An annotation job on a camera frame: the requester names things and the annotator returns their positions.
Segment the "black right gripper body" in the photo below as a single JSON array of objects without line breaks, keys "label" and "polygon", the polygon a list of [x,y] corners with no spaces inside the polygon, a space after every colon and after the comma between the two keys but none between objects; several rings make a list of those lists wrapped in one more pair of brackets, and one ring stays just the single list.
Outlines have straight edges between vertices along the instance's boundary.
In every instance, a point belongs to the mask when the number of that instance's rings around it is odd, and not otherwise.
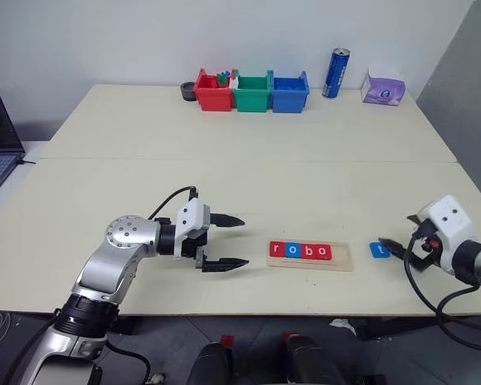
[{"label": "black right gripper body", "polygon": [[421,248],[426,253],[425,257],[419,257],[410,251],[410,263],[418,271],[423,272],[431,266],[440,267],[442,256],[442,241],[437,235],[438,229],[430,219],[418,223],[417,229],[412,233],[411,243],[421,241]]}]

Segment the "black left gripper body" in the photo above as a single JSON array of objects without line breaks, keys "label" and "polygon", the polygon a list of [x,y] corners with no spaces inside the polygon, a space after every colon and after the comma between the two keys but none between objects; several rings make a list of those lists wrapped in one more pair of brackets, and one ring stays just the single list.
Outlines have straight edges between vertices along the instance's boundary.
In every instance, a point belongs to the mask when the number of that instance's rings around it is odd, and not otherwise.
[{"label": "black left gripper body", "polygon": [[196,268],[210,270],[210,263],[204,253],[208,243],[208,230],[210,227],[210,214],[204,214],[203,223],[197,229],[190,230],[182,241],[182,256],[195,260]]}]

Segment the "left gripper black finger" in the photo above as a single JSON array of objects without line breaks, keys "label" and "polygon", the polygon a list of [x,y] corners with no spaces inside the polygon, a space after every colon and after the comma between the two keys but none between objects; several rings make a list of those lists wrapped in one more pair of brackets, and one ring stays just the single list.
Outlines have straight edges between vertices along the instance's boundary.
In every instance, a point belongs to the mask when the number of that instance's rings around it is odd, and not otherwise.
[{"label": "left gripper black finger", "polygon": [[203,273],[220,273],[234,270],[249,263],[240,258],[220,258],[217,261],[204,261],[201,266]]},{"label": "left gripper black finger", "polygon": [[238,217],[222,213],[212,213],[211,224],[221,228],[232,228],[245,225],[245,222]]}]

